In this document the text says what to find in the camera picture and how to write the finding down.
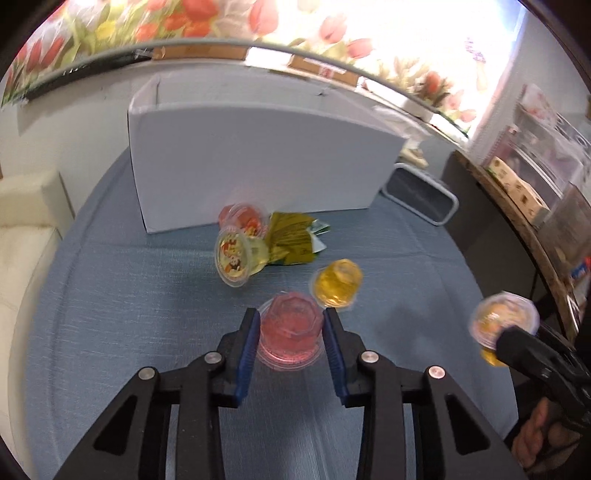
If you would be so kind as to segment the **person's right hand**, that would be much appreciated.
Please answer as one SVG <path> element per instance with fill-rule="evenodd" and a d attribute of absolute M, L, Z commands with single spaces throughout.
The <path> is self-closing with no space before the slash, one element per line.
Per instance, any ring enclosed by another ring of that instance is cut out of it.
<path fill-rule="evenodd" d="M 511 452 L 526 471 L 541 473 L 566 462 L 582 435 L 558 419 L 558 406 L 543 397 L 513 440 Z"/>

